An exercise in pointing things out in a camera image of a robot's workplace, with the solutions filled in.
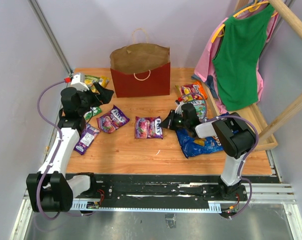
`purple candy bag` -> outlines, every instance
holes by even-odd
[[[110,111],[96,120],[99,128],[108,134],[113,133],[130,121],[130,119],[115,105],[113,105],[113,108]]]
[[[135,117],[136,139],[163,139],[162,128],[159,126],[161,118],[158,117]]]
[[[99,129],[96,129],[90,124],[87,124],[81,134],[80,140],[75,145],[74,150],[81,155],[85,154],[90,145],[92,144],[93,140],[96,139],[99,133]]]

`green snack bag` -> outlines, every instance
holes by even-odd
[[[88,112],[86,112],[86,113],[84,114],[84,119],[85,119],[85,120],[89,120],[90,118],[92,118],[92,117],[94,117],[94,116],[96,116],[96,115],[102,113],[101,108],[98,107],[98,106],[92,107],[91,109],[92,109],[92,110],[90,110],[90,111],[88,111]]]

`wooden table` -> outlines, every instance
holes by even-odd
[[[183,174],[219,175],[222,173],[226,154],[221,151],[185,158],[172,130],[163,130],[163,139],[135,139],[135,117],[157,117],[165,119],[170,109],[175,109],[178,94],[175,85],[191,84],[193,68],[171,69],[171,91],[167,96],[117,98],[102,105],[103,115],[113,104],[131,120],[117,131],[101,132],[84,155],[73,151],[67,173],[94,172],[103,174]],[[111,79],[109,68],[77,68],[75,72],[87,75],[106,76]],[[112,81],[107,88],[113,89]],[[98,127],[96,117],[90,124]],[[244,175],[271,175],[265,151],[250,154],[243,170]]]

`wooden surface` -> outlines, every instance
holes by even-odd
[[[82,72],[94,76],[111,78],[108,68],[78,68]],[[113,104],[119,107],[131,120],[117,131],[107,134],[101,132],[94,140],[85,155],[73,152],[68,173],[94,172],[106,174],[184,174],[215,175],[223,171],[226,154],[217,152],[185,158],[177,140],[176,133],[164,129],[163,139],[135,139],[135,117],[166,118],[170,109],[175,109],[177,92],[175,85],[191,84],[193,68],[171,69],[171,92],[167,96],[116,98],[110,104],[102,105],[103,115]],[[114,89],[113,83],[107,86]],[[97,127],[96,118],[90,124]],[[265,151],[250,154],[244,166],[245,175],[272,174]]]
[[[204,84],[203,86],[207,94],[206,102],[211,109],[211,113],[213,114],[213,116],[220,115],[215,98],[212,96],[209,88]],[[259,137],[261,137],[261,132],[268,127],[268,124],[259,107],[254,103],[250,106],[237,110],[236,112],[242,118],[249,120],[255,126],[257,132],[259,133]],[[267,137],[263,137],[259,140],[259,144],[256,146],[254,151],[270,150],[275,148],[276,146],[278,146],[278,142],[275,136],[273,135],[273,132],[271,132]]]

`pink shirt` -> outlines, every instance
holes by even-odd
[[[238,19],[244,19],[247,18],[249,16],[252,16],[258,12],[260,12],[261,10],[263,10],[264,8],[267,7],[267,4],[263,4],[259,7],[258,10],[254,11],[254,12],[249,12],[247,11],[246,13],[241,14],[240,16],[238,16]],[[270,37],[275,29],[277,20],[278,20],[278,16],[279,14],[275,15],[274,17],[271,17],[268,25],[267,25],[267,29],[266,29],[266,43],[270,40]],[[200,57],[199,62],[197,63],[194,73],[195,75],[197,75],[199,78],[201,78],[201,80],[203,82],[205,82],[207,80],[208,75],[211,75],[213,77],[213,85],[214,85],[214,89],[215,92],[218,96],[218,99],[215,101],[217,108],[219,109],[221,114],[225,114],[227,112],[226,106],[222,103],[221,99],[219,98],[219,93],[218,93],[218,86],[217,86],[217,74],[216,74],[216,70],[215,67],[212,63],[212,59],[216,56],[216,53],[218,52],[218,49],[220,47],[220,43],[221,43],[221,37],[217,37],[214,41],[214,43],[211,43],[211,39],[213,37],[213,34],[219,29],[219,27],[227,20],[228,18],[225,18],[220,24],[219,26],[217,26],[217,28],[214,30],[214,32],[212,33],[208,43],[205,46],[205,49],[202,53],[202,56]],[[257,96],[258,99],[260,100],[261,98],[261,94],[263,91],[263,79],[260,75],[260,73],[258,72],[259,69],[259,62],[256,65],[256,80],[257,80]]]

